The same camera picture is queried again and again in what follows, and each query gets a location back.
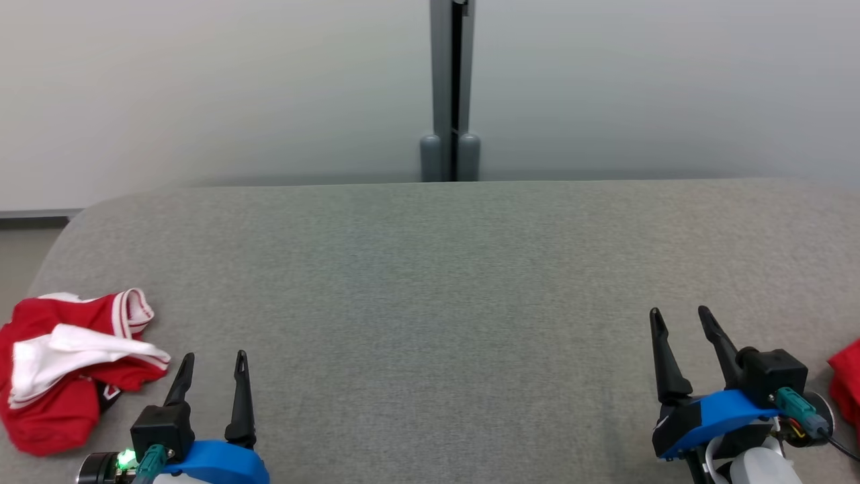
yellow wire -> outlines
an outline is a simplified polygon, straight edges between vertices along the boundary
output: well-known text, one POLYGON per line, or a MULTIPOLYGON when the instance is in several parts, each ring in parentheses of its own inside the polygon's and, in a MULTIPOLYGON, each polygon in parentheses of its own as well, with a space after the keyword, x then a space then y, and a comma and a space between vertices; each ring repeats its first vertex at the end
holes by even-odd
POLYGON ((796 434, 799 438, 804 438, 804 437, 806 437, 806 433, 801 433, 801 432, 799 432, 799 431, 797 430, 797 428, 796 428, 796 427, 794 427, 793 425, 789 425, 789 427, 791 427, 791 430, 795 431, 795 434, 796 434))

floor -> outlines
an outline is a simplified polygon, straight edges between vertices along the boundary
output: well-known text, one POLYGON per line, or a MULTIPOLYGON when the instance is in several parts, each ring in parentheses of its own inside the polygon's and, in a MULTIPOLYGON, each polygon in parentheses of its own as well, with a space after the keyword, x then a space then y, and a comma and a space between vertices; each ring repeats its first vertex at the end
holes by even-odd
POLYGON ((65 220, 0 220, 0 324, 25 295, 65 220))

green led light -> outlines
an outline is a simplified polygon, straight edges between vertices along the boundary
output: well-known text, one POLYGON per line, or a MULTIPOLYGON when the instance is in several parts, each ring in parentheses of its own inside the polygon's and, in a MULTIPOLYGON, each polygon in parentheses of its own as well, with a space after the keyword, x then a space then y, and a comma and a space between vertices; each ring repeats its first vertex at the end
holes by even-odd
POLYGON ((116 466, 121 469, 137 467, 138 461, 133 449, 125 449, 116 456, 116 466))

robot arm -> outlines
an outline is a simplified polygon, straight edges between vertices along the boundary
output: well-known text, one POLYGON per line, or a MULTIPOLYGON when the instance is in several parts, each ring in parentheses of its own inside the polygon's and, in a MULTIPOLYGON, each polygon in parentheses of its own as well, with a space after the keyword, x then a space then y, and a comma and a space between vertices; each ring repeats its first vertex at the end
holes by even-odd
POLYGON ((800 484, 783 453, 831 440, 833 415, 825 400, 806 392, 806 366, 785 350, 735 349, 711 311, 701 306, 705 337, 714 345, 726 387, 691 395, 669 346, 666 323, 651 310, 651 339, 660 419, 655 454, 687 462, 695 484, 800 484), (714 460, 731 459, 720 468, 714 460))
POLYGON ((188 353, 164 405, 146 407, 132 425, 133 450, 90 454, 78 473, 78 484, 268 484, 266 466, 254 452, 257 439, 248 355, 244 351, 236 355, 236 393, 230 424, 224 430, 226 442, 195 440, 191 407, 185 401, 193 372, 194 354, 188 353))

camera lens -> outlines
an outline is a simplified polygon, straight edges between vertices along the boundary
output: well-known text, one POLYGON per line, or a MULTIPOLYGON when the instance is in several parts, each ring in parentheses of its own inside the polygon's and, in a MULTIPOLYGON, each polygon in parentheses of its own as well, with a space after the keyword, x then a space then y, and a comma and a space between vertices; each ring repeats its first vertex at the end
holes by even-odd
POLYGON ((76 484, 114 484, 116 456, 119 452, 90 454, 77 471, 76 484))

